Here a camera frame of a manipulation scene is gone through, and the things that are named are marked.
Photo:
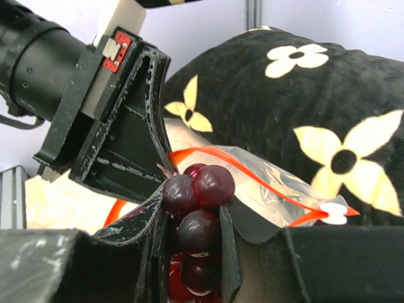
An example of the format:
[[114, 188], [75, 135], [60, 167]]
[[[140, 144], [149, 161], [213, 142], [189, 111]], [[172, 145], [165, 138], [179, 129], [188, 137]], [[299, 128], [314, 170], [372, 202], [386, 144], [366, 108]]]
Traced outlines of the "clear zip top bag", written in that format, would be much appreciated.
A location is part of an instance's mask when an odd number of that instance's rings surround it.
[[235, 196], [278, 227], [309, 227], [321, 221], [345, 225], [360, 213], [341, 196], [325, 195], [272, 163], [236, 146], [210, 145], [177, 119], [166, 118], [172, 155], [180, 172], [202, 163], [225, 167], [235, 181]]

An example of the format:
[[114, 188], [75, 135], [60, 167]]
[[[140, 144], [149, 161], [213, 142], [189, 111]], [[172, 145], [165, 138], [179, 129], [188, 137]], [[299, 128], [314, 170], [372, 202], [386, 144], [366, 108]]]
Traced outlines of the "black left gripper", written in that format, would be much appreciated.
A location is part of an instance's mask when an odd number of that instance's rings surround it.
[[1, 2], [1, 96], [11, 114], [50, 129], [35, 155], [44, 179], [68, 172], [77, 183], [113, 183], [129, 159], [133, 118], [128, 85], [138, 56], [134, 1], [107, 1], [85, 44], [17, 1]]

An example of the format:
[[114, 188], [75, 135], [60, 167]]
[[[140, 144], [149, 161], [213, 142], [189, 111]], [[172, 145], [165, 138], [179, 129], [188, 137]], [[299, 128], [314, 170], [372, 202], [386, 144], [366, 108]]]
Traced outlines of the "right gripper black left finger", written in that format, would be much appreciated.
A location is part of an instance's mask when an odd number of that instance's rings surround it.
[[157, 189], [90, 235], [2, 230], [2, 302], [166, 302], [166, 214]]

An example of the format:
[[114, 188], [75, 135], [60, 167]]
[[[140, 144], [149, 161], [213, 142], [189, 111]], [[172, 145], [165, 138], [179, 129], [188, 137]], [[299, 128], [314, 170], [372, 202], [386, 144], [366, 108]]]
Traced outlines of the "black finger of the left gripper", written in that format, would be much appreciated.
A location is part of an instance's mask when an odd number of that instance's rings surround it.
[[170, 59], [146, 42], [135, 42], [123, 70], [110, 77], [94, 121], [69, 178], [96, 193], [142, 202], [172, 170], [160, 92]]

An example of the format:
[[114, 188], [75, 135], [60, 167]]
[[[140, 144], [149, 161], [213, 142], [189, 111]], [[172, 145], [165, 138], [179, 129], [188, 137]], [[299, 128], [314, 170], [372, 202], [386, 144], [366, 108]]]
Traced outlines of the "dark red grape bunch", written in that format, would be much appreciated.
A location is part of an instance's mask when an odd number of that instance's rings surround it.
[[172, 219], [169, 302], [221, 301], [219, 208], [234, 193], [232, 174], [219, 165], [190, 165], [164, 184], [162, 206]]

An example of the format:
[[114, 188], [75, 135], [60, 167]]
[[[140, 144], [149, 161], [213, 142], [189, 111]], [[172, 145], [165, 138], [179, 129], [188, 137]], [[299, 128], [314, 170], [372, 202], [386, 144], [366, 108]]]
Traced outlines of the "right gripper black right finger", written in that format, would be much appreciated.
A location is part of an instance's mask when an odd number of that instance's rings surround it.
[[402, 302], [402, 227], [281, 229], [220, 208], [224, 302]]

